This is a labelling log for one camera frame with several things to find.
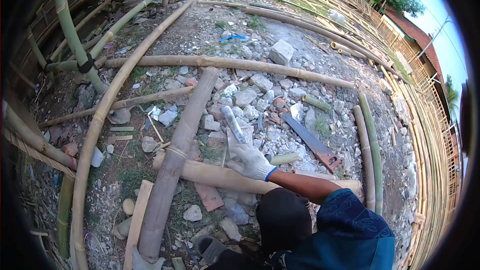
foot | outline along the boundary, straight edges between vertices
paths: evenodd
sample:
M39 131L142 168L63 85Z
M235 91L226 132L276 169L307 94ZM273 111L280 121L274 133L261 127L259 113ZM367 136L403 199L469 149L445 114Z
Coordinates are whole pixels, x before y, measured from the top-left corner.
M209 235L199 237L197 242L195 242L195 247L201 257L210 264L217 262L222 252L229 250L219 240L210 237Z

cut bamboo piece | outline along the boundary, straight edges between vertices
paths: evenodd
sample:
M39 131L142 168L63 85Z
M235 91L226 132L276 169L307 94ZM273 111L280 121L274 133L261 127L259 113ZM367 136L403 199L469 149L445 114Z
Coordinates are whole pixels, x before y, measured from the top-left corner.
M177 9L167 19L165 19L157 28L153 30L152 33L150 33L150 35L148 35L140 43L140 45L131 54L128 61L123 64L122 68L119 69L117 75L115 75L115 78L111 82L110 87L107 89L102 100L100 101L97 111L93 115L93 119L90 123L90 127L88 129L88 133L85 138L85 142L83 143L81 156L78 162L79 165L78 165L77 177L75 179L75 188L73 190L72 228L74 231L73 235L75 238L76 257L81 270L88 269L87 254L85 252L85 243L83 239L85 193L87 191L88 172L90 170L90 163L92 161L93 150L99 139L99 134L103 127L105 117L107 116L107 113L110 111L111 105L113 104L113 101L115 100L118 91L120 90L120 88L122 87L123 83L128 78L128 76L130 75L130 72L135 67L140 57L147 51L147 49L153 44L153 42L165 31L165 29L169 27L173 23L173 21L175 21L192 3L193 3L193 0L189 0L186 3L184 3L179 9ZM140 4L140 7L142 6L147 6L147 3L145 0L142 1L142 3ZM135 12L135 9L136 8L132 9L130 12L134 11L133 14L136 14L138 11Z
M125 63L126 58L117 58L107 60L105 67L118 68ZM331 84L334 86L353 89L355 85L350 81L344 81L339 78L330 77L315 72L301 70L297 68L291 68L282 66L275 63L264 63L257 61L241 60L228 57L216 57L206 55L151 55L144 56L138 62L139 66L195 66L195 67L207 67L212 66L216 68L233 68L253 70L260 72L267 72L273 74L281 74L292 76L300 79L306 79L309 81L320 81L325 84Z
M384 205L384 183L382 174L382 157L380 156L380 147L378 146L377 131L375 129L375 120L370 111L367 96L363 93L358 95L360 108L365 120L368 140L370 143L371 160L373 165L373 176L375 178L375 213L382 215Z
M92 19L95 15L97 15L104 7L109 5L111 3L111 0L105 0L99 6L97 6L90 14L88 14L85 18L83 18L80 23L78 23L75 26L75 31L78 32L79 29L81 29L90 19ZM55 59L59 56L59 54L62 52L63 48L67 45L67 39L63 39L63 41L58 45L57 49L53 51L51 56L49 57L50 60L55 61Z
M78 38L77 31L75 30L74 22L72 21L72 16L70 15L70 11L68 9L68 1L55 0L55 6L57 7L58 20L60 21L60 26L63 34L65 35L65 39L67 40L68 46L70 47L73 55L75 55L78 65L82 66L88 62L88 57L87 53L82 47L82 42ZM105 86L94 68L90 69L86 76L98 94L101 94L105 91Z
M158 170L152 196L148 200L138 246L138 251L147 261L156 261L159 258L163 230L177 181L187 160L190 143L197 132L203 110L210 100L218 78L219 71L216 68L207 67L203 71L175 129L171 143L166 150L165 159Z
M174 98L176 96L180 96L183 94L189 94L194 91L195 87L181 87L177 88L175 90L170 90L170 91L163 91L163 92L158 92L150 95L145 95L145 96L140 96L136 98L131 98L131 99L124 99L124 100L119 100L116 101L112 104L110 107L111 110L116 110L124 107L131 107L134 105L140 105L140 104L145 104L149 103L155 100L160 100L160 99L165 99L165 98ZM46 122L41 122L38 123L39 128L44 128L44 127L49 127L58 123L70 121L75 118L80 118L80 117L85 117L89 115L95 114L95 111L97 110L97 107L93 107L88 110L83 110L83 111L77 111L62 117L58 117L56 119L52 119Z
M370 211L375 211L374 162L372 161L372 151L370 149L370 141L368 139L367 127L365 126L365 119L363 118L362 109L359 105L353 107L353 116L355 116L355 122L357 123L363 169L365 169L365 207Z

dirt ground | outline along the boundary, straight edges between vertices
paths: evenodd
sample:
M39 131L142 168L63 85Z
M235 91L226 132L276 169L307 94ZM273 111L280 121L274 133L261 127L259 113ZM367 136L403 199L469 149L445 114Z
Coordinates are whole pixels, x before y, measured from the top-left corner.
M122 12L127 12L138 1L134 0L128 5L122 5ZM243 4L256 2L290 12L297 12L297 9L292 9L291 6L279 4L279 2L273 0L216 1ZM111 42L111 47L105 49L103 53L108 58L128 57L141 41L181 4L175 3L162 8L157 1L157 3L148 6L139 16L134 18L134 21L140 18L146 18L146 20L140 24L129 22L117 33L116 38ZM248 38L246 40L228 39L220 42L225 31ZM395 137L396 146L392 145L390 133L392 123L387 115L387 109L391 111L395 121L398 121L398 119L389 96L382 92L379 87L379 74L366 61L356 57L340 55L331 49L326 53L305 36L309 36L319 44L323 44L324 47L330 48L331 40L299 27L266 18L252 17L244 14L241 9L219 5L193 4L154 42L145 55L208 55L245 58L245 56L242 56L244 54L242 46L246 45L254 53L250 59L271 62L267 58L271 47L277 41L283 39L294 48L291 64L296 63L300 65L297 67L302 69L353 82L356 89L349 90L319 82L287 77L294 87L321 97L332 105L333 108L328 113L307 104L303 105L303 110L306 112L313 109L315 116L313 126L317 130L320 140L332 148L333 152L341 158L343 167L335 173L339 179L364 180L362 157L359 150L360 141L352 108L359 103L359 93L367 94L375 119L383 163L383 216L396 235L395 268L397 268L409 245L412 212L416 209L414 199L408 194L410 182L404 173L404 169L409 163L407 156L411 154L408 146L405 147L405 144L410 143L410 136L408 133L407 135L398 133ZM115 53L126 46L131 46L131 49L126 53ZM211 106L217 104L223 98L221 97L222 90L230 85L231 81L235 80L236 76L233 69L220 70L222 71L220 75L222 86L213 91L212 100L207 104L206 112L210 112ZM118 99L134 98L183 86L182 81L185 79L196 78L198 80L199 72L196 67L188 67L187 73L180 74L180 67L176 66L137 66L118 93ZM117 69L103 68L100 69L100 73L105 74L106 81L111 82L117 73ZM38 106L34 107L37 121L42 122L74 111L84 110L99 102L99 97L93 87L87 84L76 84L73 76L73 73L62 73L61 87L57 87L55 90L46 90L43 94L40 94ZM265 77L273 83L273 86L280 86L280 81L285 79L281 75L265 75ZM137 83L140 83L140 87L134 89L133 86ZM246 82L238 84L240 91L249 87ZM287 107L302 102L282 88L280 96L285 95L285 93L287 94ZM335 106L339 102L343 102L343 106L336 111ZM152 105L165 110L173 104L177 106L178 116L169 127L155 122L155 126L164 142L168 142L171 140L177 122L181 117L181 111L187 103L188 95L170 101L158 100L142 104L141 108L133 107L131 119L126 124L111 124L109 120L105 120L102 134L97 143L99 150L104 153L104 160L100 167L90 168L85 205L85 233L90 232L90 234L87 234L85 242L91 269L123 268L127 240L115 238L113 236L113 226L127 218L122 210L123 200L125 198L135 199L135 189L140 188L142 179L154 182L157 175L156 171L152 169L152 161L156 153L145 153L142 150L142 140L143 137L150 136L158 141L158 136L152 127L149 127L148 130L145 129L148 120L142 109L146 110ZM301 160L281 165L280 168L283 171L300 169L327 173L326 169L313 157L308 147L305 147L303 141L291 128L275 123L268 116L271 112L278 111L278 108L269 103L266 111L267 117L263 119L262 130L258 127L258 119L250 121L247 119L248 124L254 127L254 140L261 142L261 150L273 155L299 152ZM91 116L61 123L54 128L51 127L51 134L53 130L60 132L59 141L55 142L54 145L57 148L63 148L64 145L75 142L79 146L79 153L81 153L81 144L85 139L90 120ZM225 123L220 122L222 127L225 127ZM134 127L134 130L111 132L110 128L116 126ZM199 154L194 155L193 159L219 165L224 144L209 141L208 135L211 131L203 129L203 127L201 123L196 135L198 149L194 148ZM278 140L269 140L270 127L281 129L282 137ZM117 141L114 144L113 154L110 154L107 153L107 139L113 134L117 136L133 135L133 139ZM38 179L38 182L30 188L41 190L40 194L45 205L43 209L44 220L55 231L58 196L63 175L51 167L42 166L39 162L33 165L33 168L37 177L41 177L41 179ZM232 195L234 192L230 190L219 189L219 193L224 199L233 198L236 200L249 216L249 224L238 225L240 234L246 239L242 242L259 241L258 223L255 219L256 205L245 204L240 200L241 194L240 196L239 194ZM183 213L194 204L201 208L202 220L196 222L184 220ZM171 258L181 256L187 268L193 269L195 264L188 255L184 241L190 241L196 232L208 225L213 225L217 238L223 239L225 244L237 250L237 242L230 240L219 225L226 213L227 209L225 207L207 212L193 184L180 180L172 202L161 248L161 255L166 258L165 265L171 266Z

wooden plank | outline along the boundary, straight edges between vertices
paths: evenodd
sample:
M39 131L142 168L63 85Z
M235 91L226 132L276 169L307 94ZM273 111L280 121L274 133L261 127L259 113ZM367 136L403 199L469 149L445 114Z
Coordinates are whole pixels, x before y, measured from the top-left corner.
M217 188L211 185L202 183L193 183L198 195L200 195L203 205L207 209L207 212L213 211L223 205L222 197L220 196Z
M125 261L123 263L124 270L132 270L132 254L133 245L138 243L140 231L142 230L142 222L144 221L145 210L147 209L148 198L152 191L153 183L144 179L141 181L140 192L137 196L135 209L131 217L130 230L128 232L127 245L125 246Z

person's hand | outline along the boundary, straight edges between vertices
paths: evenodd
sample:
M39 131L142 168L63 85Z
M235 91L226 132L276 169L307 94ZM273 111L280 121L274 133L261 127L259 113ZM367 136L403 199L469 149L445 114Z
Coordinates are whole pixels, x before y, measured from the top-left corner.
M159 258L154 264L150 264L138 252L137 245L133 245L133 258L131 259L131 265L133 270L162 270L165 258Z
M230 152L240 157L243 171L237 171L244 177L267 181L268 176L277 167L270 165L265 156L256 147L248 144L237 144L230 147Z

